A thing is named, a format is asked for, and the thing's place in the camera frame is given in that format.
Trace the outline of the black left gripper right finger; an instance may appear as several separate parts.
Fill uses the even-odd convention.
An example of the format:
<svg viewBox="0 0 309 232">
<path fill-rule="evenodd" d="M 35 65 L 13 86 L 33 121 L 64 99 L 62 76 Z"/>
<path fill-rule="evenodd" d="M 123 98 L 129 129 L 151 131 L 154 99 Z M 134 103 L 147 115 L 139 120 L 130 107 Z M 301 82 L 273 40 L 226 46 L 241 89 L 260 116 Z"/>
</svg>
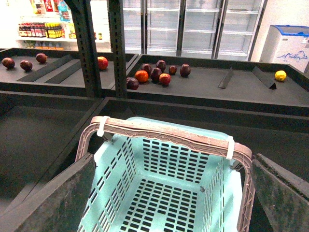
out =
<svg viewBox="0 0 309 232">
<path fill-rule="evenodd" d="M 309 183 L 262 154 L 252 160 L 255 192 L 275 232 L 309 230 Z"/>
</svg>

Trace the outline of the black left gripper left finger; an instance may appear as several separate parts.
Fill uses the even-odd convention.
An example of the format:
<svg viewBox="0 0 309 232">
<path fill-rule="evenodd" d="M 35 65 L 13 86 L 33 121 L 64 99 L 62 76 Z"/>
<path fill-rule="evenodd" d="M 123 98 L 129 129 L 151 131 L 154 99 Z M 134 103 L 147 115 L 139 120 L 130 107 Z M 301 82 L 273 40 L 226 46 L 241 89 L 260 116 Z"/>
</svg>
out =
<svg viewBox="0 0 309 232">
<path fill-rule="evenodd" d="M 2 232 L 75 232 L 91 192 L 96 164 L 90 153 L 0 217 Z"/>
</svg>

